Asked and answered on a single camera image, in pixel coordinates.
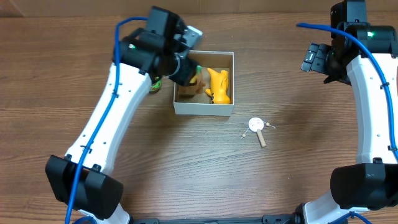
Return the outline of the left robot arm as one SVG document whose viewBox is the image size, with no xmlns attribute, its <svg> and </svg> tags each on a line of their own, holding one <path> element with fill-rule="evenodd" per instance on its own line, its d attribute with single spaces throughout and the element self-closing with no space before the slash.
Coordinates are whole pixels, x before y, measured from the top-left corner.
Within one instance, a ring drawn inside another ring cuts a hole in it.
<svg viewBox="0 0 398 224">
<path fill-rule="evenodd" d="M 123 185 L 111 174 L 127 127 L 151 87 L 163 77 L 187 86 L 197 63 L 189 53 L 202 32 L 166 9 L 152 7 L 146 25 L 125 37 L 114 32 L 108 80 L 89 121 L 64 156 L 50 156 L 45 173 L 56 199 L 67 205 L 65 222 L 131 223 L 121 206 Z"/>
</svg>

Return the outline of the brown plush capybara toy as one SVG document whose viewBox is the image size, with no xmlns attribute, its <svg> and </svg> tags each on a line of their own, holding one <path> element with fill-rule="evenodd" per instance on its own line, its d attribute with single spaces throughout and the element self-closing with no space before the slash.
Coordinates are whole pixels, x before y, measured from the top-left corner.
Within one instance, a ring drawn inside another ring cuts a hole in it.
<svg viewBox="0 0 398 224">
<path fill-rule="evenodd" d="M 178 94 L 182 96 L 194 96 L 197 94 L 203 93 L 203 89 L 206 86 L 206 82 L 203 78 L 203 75 L 201 74 L 199 76 L 198 83 L 196 85 L 190 85 L 188 86 L 178 86 Z"/>
</svg>

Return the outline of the yellow rubber toy animal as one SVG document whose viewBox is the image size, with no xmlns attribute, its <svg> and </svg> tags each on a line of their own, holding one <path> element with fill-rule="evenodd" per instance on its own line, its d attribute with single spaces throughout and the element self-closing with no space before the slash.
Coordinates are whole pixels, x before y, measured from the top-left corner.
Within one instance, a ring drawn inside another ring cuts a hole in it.
<svg viewBox="0 0 398 224">
<path fill-rule="evenodd" d="M 210 75 L 210 88 L 205 93 L 210 97 L 211 104 L 229 105 L 231 99 L 227 94 L 229 88 L 228 72 L 222 70 L 217 72 L 212 68 L 207 68 Z"/>
</svg>

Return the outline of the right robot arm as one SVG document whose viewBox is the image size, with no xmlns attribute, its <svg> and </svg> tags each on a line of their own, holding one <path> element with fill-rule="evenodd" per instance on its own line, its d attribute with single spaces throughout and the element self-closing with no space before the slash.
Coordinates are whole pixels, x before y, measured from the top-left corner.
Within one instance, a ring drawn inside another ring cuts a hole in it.
<svg viewBox="0 0 398 224">
<path fill-rule="evenodd" d="M 330 189 L 299 205 L 289 223 L 346 223 L 397 205 L 397 32 L 368 22 L 364 0 L 330 10 L 331 44 L 311 44 L 302 70 L 352 87 L 358 121 L 356 163 L 336 168 Z"/>
</svg>

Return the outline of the colourful two-by-two puzzle cube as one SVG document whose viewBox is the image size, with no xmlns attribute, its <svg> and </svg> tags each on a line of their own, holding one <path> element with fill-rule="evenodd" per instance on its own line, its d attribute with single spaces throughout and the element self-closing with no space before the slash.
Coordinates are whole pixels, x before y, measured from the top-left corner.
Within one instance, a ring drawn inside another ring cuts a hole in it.
<svg viewBox="0 0 398 224">
<path fill-rule="evenodd" d="M 196 72 L 195 72 L 193 78 L 189 82 L 190 85 L 196 85 L 198 83 L 199 76 L 201 75 L 201 70 L 202 70 L 202 67 L 200 65 L 197 65 Z"/>
</svg>

